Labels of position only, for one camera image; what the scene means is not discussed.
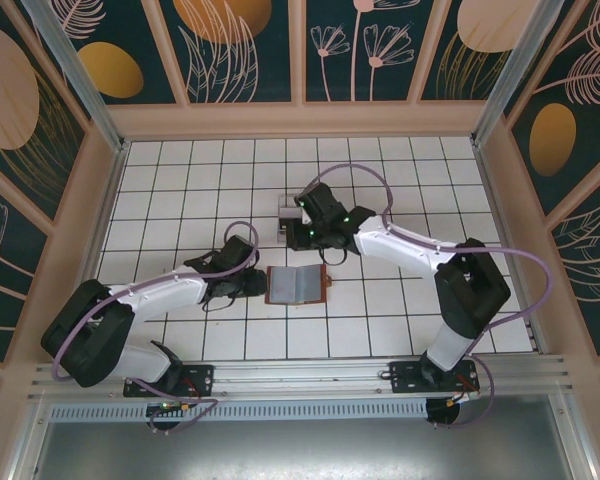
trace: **white tile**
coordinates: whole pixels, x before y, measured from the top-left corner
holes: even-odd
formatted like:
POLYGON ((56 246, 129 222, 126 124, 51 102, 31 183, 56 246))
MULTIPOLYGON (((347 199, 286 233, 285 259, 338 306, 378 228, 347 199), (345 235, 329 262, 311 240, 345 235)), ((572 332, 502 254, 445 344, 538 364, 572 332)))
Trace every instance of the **white tile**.
MULTIPOLYGON (((506 315, 496 315, 492 321, 500 320, 506 315)), ((496 346, 496 352, 531 352, 531 341, 524 320, 518 318, 502 325, 498 325, 490 330, 493 335, 493 343, 496 346)))
POLYGON ((509 297, 509 300, 505 302, 500 311, 519 312, 520 302, 518 302, 518 294, 516 293, 516 289, 513 286, 513 281, 511 280, 511 277, 504 277, 504 281, 507 282, 507 285, 509 285, 509 289, 511 290, 511 297, 509 297))
POLYGON ((400 271, 395 263, 388 262, 382 258, 365 255, 362 257, 362 268, 365 280, 374 278, 400 278, 400 271))
POLYGON ((461 212, 490 212, 489 200, 482 185, 454 186, 458 207, 461 212))
POLYGON ((418 187, 395 187, 391 191, 393 192, 392 213, 424 213, 422 196, 418 187))
POLYGON ((220 190, 218 218, 246 218, 251 216, 251 190, 220 190))
POLYGON ((482 185, 482 177, 475 160, 454 160, 447 162, 451 182, 456 185, 482 185))
POLYGON ((353 188, 350 187, 334 187, 331 189, 333 196, 338 200, 347 210, 351 210, 356 206, 353 201, 353 188))
POLYGON ((287 162, 313 162, 318 160, 315 138, 290 138, 287 140, 287 162))
POLYGON ((225 140, 222 163, 253 163, 254 140, 225 140))
POLYGON ((160 165, 188 165, 193 142, 162 142, 160 165))
POLYGON ((164 344, 180 360, 195 362, 202 360, 204 322, 167 322, 164 344))
POLYGON ((464 242, 466 240, 460 214, 432 213, 427 215, 431 236, 445 242, 464 242))
POLYGON ((396 215, 391 216, 392 223, 406 230, 419 233, 428 237, 429 228, 427 226, 427 218, 424 215, 396 215))
POLYGON ((151 192, 122 192, 118 195, 114 220, 144 220, 149 211, 151 192))
POLYGON ((287 317, 289 318, 325 318, 326 316, 327 310, 324 303, 287 306, 287 317))
POLYGON ((191 165, 187 190, 216 190, 220 185, 220 165, 191 165))
POLYGON ((222 165, 220 188, 252 188, 253 164, 222 165))
POLYGON ((217 190, 189 190, 184 197, 184 218, 215 218, 217 190))
POLYGON ((402 162, 385 162, 384 175, 390 186, 418 185, 416 164, 411 160, 402 162))
POLYGON ((268 305, 264 303, 264 295, 247 298, 247 318, 284 318, 287 316, 285 305, 268 305))
POLYGON ((180 220, 148 220, 142 239, 143 250, 175 250, 180 220))
MULTIPOLYGON (((342 261, 342 250, 333 248, 325 251, 324 258, 329 263, 340 263, 342 261)), ((358 280, 362 278, 362 268, 360 267, 360 257, 349 253, 347 259, 342 265, 327 265, 327 275, 333 280, 358 280)))
POLYGON ((127 165, 157 165, 162 142, 133 142, 127 165))
POLYGON ((288 163, 287 187, 304 188, 318 175, 318 162, 288 163))
POLYGON ((222 308, 229 305, 230 302, 229 298, 214 298, 209 303, 207 320, 242 320, 247 318, 246 298, 237 298, 233 305, 222 308))
POLYGON ((186 165, 165 165, 158 167, 154 190, 184 190, 187 185, 186 165))
POLYGON ((286 320, 247 321, 247 360, 275 360, 286 356, 286 320))
POLYGON ((127 167, 124 169, 121 192, 149 192, 153 190, 156 167, 127 167))
POLYGON ((283 138, 256 140, 256 162, 285 162, 286 146, 283 138))
POLYGON ((254 217, 277 217, 280 195, 284 195, 283 189, 254 190, 251 215, 254 217))
POLYGON ((150 280, 173 270, 175 250, 140 252, 135 282, 150 280))
POLYGON ((327 308, 329 317, 366 316, 362 281, 334 281, 327 289, 327 308))
POLYGON ((245 320, 207 321, 203 360, 244 359, 245 320))
POLYGON ((370 355, 367 319, 329 318, 329 351, 331 357, 370 355))
POLYGON ((346 138, 319 138, 318 158, 321 162, 348 162, 349 145, 346 138))
POLYGON ((456 213, 458 205, 452 187, 421 187, 427 213, 456 213))
POLYGON ((354 197, 356 205, 369 208, 377 214, 381 214, 388 203, 384 187, 356 187, 354 197))
POLYGON ((137 264, 138 252, 104 252, 98 280, 104 285, 131 283, 137 264))
POLYGON ((115 221, 111 224, 109 238, 107 239, 107 250, 140 250, 142 234, 144 232, 144 221, 124 220, 115 221))
POLYGON ((255 165, 253 172, 254 188, 284 188, 286 165, 284 163, 263 163, 255 165))
POLYGON ((202 309, 202 305, 193 304, 186 307, 170 310, 167 313, 168 320, 204 320, 207 313, 202 309))
POLYGON ((213 246, 215 220, 182 220, 179 250, 210 249, 213 246))
POLYGON ((376 137, 350 138, 351 161, 380 160, 380 143, 376 137))
POLYGON ((442 137, 440 140, 447 159, 473 158, 469 137, 442 137))
MULTIPOLYGON (((341 162, 320 162, 320 173, 335 165, 340 165, 340 163, 341 162)), ((320 181, 326 183, 330 187, 351 187, 353 185, 350 168, 336 168, 322 177, 320 181)))
POLYGON ((383 160, 411 160, 411 144, 408 137, 381 137, 383 160))
POLYGON ((300 318, 288 322, 289 358, 326 358, 327 321, 323 318, 300 318))
POLYGON ((409 326, 404 316, 369 318, 369 335, 371 354, 375 357, 412 355, 409 326))
MULTIPOLYGON (((382 168, 382 162, 356 162, 355 165, 363 165, 376 172, 380 177, 384 178, 384 170, 382 168)), ((371 173, 354 168, 353 172, 353 186, 354 187, 377 187, 381 185, 380 180, 371 175, 371 173)))
POLYGON ((284 247, 285 244, 278 243, 278 219, 277 218, 254 218, 251 225, 256 229, 259 236, 259 247, 284 247))
POLYGON ((129 338, 133 338, 134 341, 149 343, 151 340, 156 340, 162 343, 162 337, 164 335, 164 323, 165 322, 144 322, 140 325, 134 326, 133 332, 129 338))
POLYGON ((422 278, 410 278, 402 281, 407 302, 407 314, 429 315, 440 313, 440 301, 433 283, 422 278))
POLYGON ((444 160, 438 137, 411 137, 411 149, 416 160, 444 160))
POLYGON ((417 161, 416 171, 420 185, 449 185, 451 178, 444 160, 417 161))
POLYGON ((222 144, 222 140, 196 140, 193 142, 191 163, 220 163, 222 144))
POLYGON ((482 338, 480 339, 480 341, 476 344, 475 347, 473 347, 473 350, 471 350, 471 353, 494 353, 495 350, 493 349, 493 341, 491 340, 491 332, 487 331, 485 332, 484 335, 482 335, 482 338))
POLYGON ((365 279, 364 289, 369 315, 404 315, 406 313, 400 280, 365 279))
POLYGON ((149 218, 180 218, 184 192, 153 192, 149 218))
POLYGON ((441 315, 409 316, 408 320, 413 354, 422 355, 436 339, 438 330, 444 324, 444 320, 441 315))
POLYGON ((467 238, 473 237, 483 243, 500 241, 490 213, 463 213, 461 216, 467 238))

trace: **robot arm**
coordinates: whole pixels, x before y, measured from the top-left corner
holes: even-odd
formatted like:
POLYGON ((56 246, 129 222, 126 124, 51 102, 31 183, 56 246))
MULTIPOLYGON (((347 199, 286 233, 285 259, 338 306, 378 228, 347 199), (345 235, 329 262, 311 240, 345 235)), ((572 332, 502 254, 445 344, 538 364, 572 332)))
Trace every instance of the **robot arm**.
POLYGON ((511 296, 489 254, 447 253, 408 242, 392 231, 438 247, 484 247, 475 239, 454 244, 392 224, 387 229, 372 210, 355 207, 348 212, 323 183, 305 190, 295 201, 310 222, 293 219, 283 224, 292 249, 339 248, 382 258, 416 273, 436 289, 444 325, 421 358, 422 375, 433 385, 454 369, 511 296))

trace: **decorative wallpaper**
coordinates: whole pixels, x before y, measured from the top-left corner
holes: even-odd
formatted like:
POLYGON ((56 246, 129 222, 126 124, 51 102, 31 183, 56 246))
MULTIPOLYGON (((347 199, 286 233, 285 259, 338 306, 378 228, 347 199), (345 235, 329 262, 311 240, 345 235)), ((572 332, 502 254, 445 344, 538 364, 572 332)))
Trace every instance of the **decorative wallpaper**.
POLYGON ((538 0, 453 0, 422 100, 486 100, 538 0))
POLYGON ((511 113, 511 110, 513 109, 515 104, 518 102, 518 99, 520 98, 520 95, 522 95, 523 90, 527 87, 529 78, 531 77, 533 72, 535 72, 536 68, 538 67, 538 64, 540 63, 540 60, 542 60, 542 57, 544 57, 544 54, 547 52, 547 48, 549 48, 549 45, 551 45, 553 38, 556 36, 556 33, 558 33, 558 30, 560 30, 562 22, 564 22, 565 17, 571 10, 571 7, 573 7, 574 3, 575 0, 565 0, 562 4, 562 8, 560 9, 560 13, 558 14, 557 20, 549 29, 549 33, 542 42, 542 46, 538 50, 538 53, 536 53, 534 60, 531 62, 531 65, 529 65, 529 68, 527 69, 527 72, 520 81, 518 88, 516 88, 515 92, 513 92, 513 95, 511 95, 509 103, 507 103, 507 106, 504 108, 504 114, 507 117, 509 116, 509 113, 511 113))
POLYGON ((600 162, 600 0, 592 0, 513 126, 545 213, 600 162))
POLYGON ((0 362, 7 354, 46 240, 0 195, 0 362))
POLYGON ((553 238, 600 355, 600 187, 553 230, 553 238))
POLYGON ((0 171, 53 219, 83 138, 0 8, 0 171))
POLYGON ((191 103, 290 102, 287 0, 160 0, 191 103))
POLYGON ((406 100, 431 5, 307 0, 307 101, 406 100))

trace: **black grout line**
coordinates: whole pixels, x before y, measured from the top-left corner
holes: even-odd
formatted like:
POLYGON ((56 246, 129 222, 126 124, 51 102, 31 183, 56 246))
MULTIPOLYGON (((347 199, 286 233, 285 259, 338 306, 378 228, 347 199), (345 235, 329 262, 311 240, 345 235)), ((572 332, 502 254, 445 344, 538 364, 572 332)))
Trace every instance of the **black grout line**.
MULTIPOLYGON (((384 158, 384 155, 382 154, 382 143, 380 142, 380 139, 378 138, 378 146, 380 147, 380 158, 384 158)), ((414 171, 416 172, 416 178, 418 175, 418 171, 415 167, 415 163, 414 163, 414 171)), ((387 172, 384 169, 384 160, 382 160, 382 173, 384 175, 385 178, 387 178, 387 172)), ((404 283, 403 283, 403 276, 402 276, 402 269, 400 267, 398 268, 398 276, 400 278, 400 291, 402 292, 402 302, 404 304, 404 320, 405 322, 407 322, 407 333, 409 334, 409 346, 411 348, 411 355, 413 355, 413 338, 411 336, 411 325, 409 324, 409 314, 407 312, 407 296, 404 293, 404 283)))

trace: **metal bar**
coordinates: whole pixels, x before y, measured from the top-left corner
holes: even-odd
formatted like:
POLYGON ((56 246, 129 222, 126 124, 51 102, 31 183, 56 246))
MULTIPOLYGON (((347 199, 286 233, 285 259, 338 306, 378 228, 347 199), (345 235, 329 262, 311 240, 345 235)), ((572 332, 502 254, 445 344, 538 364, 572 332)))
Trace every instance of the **metal bar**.
POLYGON ((482 115, 478 119, 474 133, 474 140, 478 147, 487 141, 500 120, 507 103, 524 78, 536 53, 542 47, 549 28, 560 14, 563 3, 564 0, 538 2, 518 45, 511 52, 502 73, 491 90, 482 115))
POLYGON ((102 97, 91 82, 89 74, 78 58, 73 44, 67 38, 50 2, 22 0, 35 27, 44 38, 55 60, 75 88, 95 124, 100 128, 107 143, 114 150, 120 149, 121 136, 102 97))

